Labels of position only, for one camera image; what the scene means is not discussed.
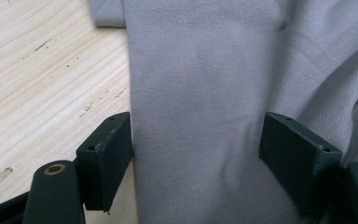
wooden surface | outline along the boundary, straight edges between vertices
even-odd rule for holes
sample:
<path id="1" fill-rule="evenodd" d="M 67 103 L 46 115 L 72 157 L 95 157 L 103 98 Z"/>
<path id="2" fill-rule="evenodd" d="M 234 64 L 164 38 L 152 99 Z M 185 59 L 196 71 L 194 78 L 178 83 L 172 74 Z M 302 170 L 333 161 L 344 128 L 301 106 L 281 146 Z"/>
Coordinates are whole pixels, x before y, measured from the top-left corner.
<path id="1" fill-rule="evenodd" d="M 45 163 L 72 160 L 108 116 L 130 110 L 125 29 L 95 28 L 87 1 L 0 0 L 0 203 Z M 111 216 L 136 223 L 133 167 Z"/>

brass grommet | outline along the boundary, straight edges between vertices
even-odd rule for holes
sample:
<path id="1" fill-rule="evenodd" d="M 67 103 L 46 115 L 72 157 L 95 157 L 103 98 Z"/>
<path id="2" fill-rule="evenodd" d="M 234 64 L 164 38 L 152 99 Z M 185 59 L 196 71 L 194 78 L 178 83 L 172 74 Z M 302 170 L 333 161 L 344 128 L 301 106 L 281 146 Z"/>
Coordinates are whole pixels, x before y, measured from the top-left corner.
<path id="1" fill-rule="evenodd" d="M 56 175 L 65 170 L 64 164 L 53 164 L 45 170 L 45 175 Z"/>

fabric fold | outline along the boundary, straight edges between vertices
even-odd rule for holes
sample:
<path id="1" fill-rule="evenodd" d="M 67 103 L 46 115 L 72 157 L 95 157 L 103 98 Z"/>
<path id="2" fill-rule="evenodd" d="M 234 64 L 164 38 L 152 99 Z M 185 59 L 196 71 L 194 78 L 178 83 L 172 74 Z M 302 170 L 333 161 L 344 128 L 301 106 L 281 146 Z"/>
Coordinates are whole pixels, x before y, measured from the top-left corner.
<path id="1" fill-rule="evenodd" d="M 126 26 L 123 0 L 89 0 L 89 8 L 96 26 Z"/>

light wooden table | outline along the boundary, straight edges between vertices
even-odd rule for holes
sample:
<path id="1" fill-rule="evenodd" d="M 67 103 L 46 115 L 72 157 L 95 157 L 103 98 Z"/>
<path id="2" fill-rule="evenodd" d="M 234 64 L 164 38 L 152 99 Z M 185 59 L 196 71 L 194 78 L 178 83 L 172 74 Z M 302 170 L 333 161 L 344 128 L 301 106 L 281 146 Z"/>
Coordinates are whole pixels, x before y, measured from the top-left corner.
<path id="1" fill-rule="evenodd" d="M 106 118 L 130 110 L 125 29 L 95 28 L 87 1 L 0 0 L 0 203 L 31 186 L 34 171 L 73 160 Z M 131 164 L 111 216 L 136 223 Z"/>

gray cloth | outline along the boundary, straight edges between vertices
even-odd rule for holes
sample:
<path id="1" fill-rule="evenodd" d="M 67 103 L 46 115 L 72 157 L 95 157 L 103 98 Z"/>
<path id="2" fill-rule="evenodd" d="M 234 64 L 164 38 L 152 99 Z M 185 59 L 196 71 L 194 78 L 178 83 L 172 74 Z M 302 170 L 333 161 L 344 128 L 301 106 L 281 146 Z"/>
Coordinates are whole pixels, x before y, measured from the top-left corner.
<path id="1" fill-rule="evenodd" d="M 358 1 L 89 1 L 125 15 L 141 223 L 309 223 L 257 158 L 266 111 L 358 161 Z"/>

